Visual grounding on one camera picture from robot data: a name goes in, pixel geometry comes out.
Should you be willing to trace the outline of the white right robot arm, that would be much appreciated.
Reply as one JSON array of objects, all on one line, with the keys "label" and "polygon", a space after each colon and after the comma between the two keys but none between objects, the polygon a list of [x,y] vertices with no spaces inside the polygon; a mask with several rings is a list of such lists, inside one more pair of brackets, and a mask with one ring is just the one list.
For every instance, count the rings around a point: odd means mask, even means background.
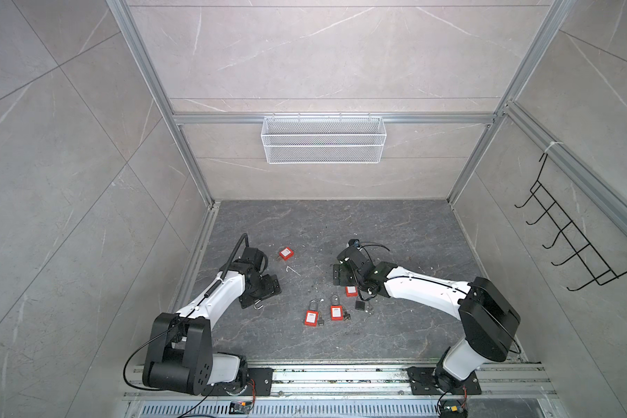
[{"label": "white right robot arm", "polygon": [[444,280],[395,263],[374,263],[366,244],[350,240],[337,255],[333,282],[376,296],[414,301],[459,320],[464,336],[437,362],[432,379],[442,393],[453,393],[483,364],[505,362],[521,352],[515,337],[521,318],[488,279]]}]

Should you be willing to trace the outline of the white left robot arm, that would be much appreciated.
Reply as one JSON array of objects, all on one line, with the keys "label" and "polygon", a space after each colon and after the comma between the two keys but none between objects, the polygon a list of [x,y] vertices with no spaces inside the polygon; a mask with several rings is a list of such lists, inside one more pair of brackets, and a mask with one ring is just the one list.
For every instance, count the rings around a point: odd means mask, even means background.
[{"label": "white left robot arm", "polygon": [[161,313],[146,343],[142,373],[145,390],[200,395],[219,387],[240,395],[249,385],[246,357],[216,353],[212,330],[234,301],[250,308],[281,293],[268,258],[242,233],[212,283],[175,313]]}]

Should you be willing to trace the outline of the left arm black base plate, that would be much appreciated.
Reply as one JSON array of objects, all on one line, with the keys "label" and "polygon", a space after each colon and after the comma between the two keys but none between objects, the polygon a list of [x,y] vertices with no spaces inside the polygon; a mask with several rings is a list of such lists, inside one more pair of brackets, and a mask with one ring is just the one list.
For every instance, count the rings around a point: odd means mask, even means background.
[{"label": "left arm black base plate", "polygon": [[257,397],[270,396],[273,386],[273,372],[271,367],[250,367],[247,369],[245,394],[255,394]]}]

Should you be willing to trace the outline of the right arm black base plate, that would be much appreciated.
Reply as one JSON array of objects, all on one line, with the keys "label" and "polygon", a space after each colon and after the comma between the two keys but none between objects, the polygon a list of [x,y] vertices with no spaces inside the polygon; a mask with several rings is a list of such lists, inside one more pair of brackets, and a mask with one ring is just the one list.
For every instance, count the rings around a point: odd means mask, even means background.
[{"label": "right arm black base plate", "polygon": [[413,395],[480,395],[482,393],[477,374],[472,372],[459,381],[443,369],[436,367],[408,367],[406,369]]}]

